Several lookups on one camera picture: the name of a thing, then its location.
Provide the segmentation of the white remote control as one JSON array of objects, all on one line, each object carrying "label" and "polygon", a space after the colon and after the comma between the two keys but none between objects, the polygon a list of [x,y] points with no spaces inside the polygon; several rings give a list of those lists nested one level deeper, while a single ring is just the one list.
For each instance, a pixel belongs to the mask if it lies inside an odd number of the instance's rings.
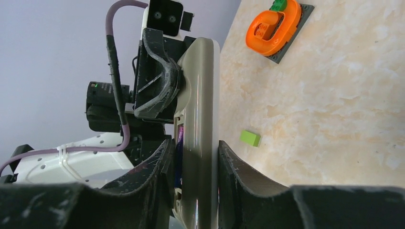
[{"label": "white remote control", "polygon": [[178,62],[184,83],[174,117],[183,154],[175,215],[187,229],[218,227],[219,54],[216,41],[197,38]]}]

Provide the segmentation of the battery purple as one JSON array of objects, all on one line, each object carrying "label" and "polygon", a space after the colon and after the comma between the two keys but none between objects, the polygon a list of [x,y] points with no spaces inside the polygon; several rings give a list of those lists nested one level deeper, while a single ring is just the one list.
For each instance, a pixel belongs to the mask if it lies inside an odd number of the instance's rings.
[{"label": "battery purple", "polygon": [[183,138],[184,138],[184,127],[183,127],[183,125],[180,125],[180,126],[178,126],[177,144],[176,144],[176,152],[175,152],[174,186],[176,188],[181,188],[181,186],[182,186]]}]

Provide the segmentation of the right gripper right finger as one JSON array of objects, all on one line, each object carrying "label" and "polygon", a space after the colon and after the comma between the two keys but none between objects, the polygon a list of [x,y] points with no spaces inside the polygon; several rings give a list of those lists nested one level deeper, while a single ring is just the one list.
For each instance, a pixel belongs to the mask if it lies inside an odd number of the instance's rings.
[{"label": "right gripper right finger", "polygon": [[293,185],[269,179],[219,143],[221,229],[402,229],[399,187]]}]

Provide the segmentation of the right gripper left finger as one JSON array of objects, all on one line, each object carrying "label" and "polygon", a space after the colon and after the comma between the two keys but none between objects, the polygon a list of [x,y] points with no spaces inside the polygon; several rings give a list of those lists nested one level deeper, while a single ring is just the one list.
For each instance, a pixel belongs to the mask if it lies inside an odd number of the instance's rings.
[{"label": "right gripper left finger", "polygon": [[167,229],[173,207],[175,143],[156,144],[153,154],[102,188],[83,183],[4,184],[3,229]]}]

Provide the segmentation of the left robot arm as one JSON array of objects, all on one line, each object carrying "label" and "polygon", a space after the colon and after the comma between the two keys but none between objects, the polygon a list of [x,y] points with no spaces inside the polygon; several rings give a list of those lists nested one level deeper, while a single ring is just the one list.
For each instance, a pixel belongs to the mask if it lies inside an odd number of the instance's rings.
[{"label": "left robot arm", "polygon": [[141,148],[149,147],[163,136],[165,124],[173,122],[177,99],[165,98],[148,114],[134,114],[142,105],[161,94],[167,72],[161,62],[153,59],[158,54],[171,60],[171,77],[181,83],[182,70],[178,60],[194,42],[193,37],[183,40],[166,37],[162,31],[146,28],[139,42],[138,54],[132,60],[135,75],[134,89],[122,86],[123,101],[130,129],[128,145],[122,151],[117,148],[124,134],[118,117],[113,88],[110,83],[91,82],[86,99],[86,117],[89,127],[99,135],[54,148],[51,153],[35,151],[29,145],[16,148],[9,167],[17,183],[61,183],[82,180],[99,173],[129,170],[145,159]]}]

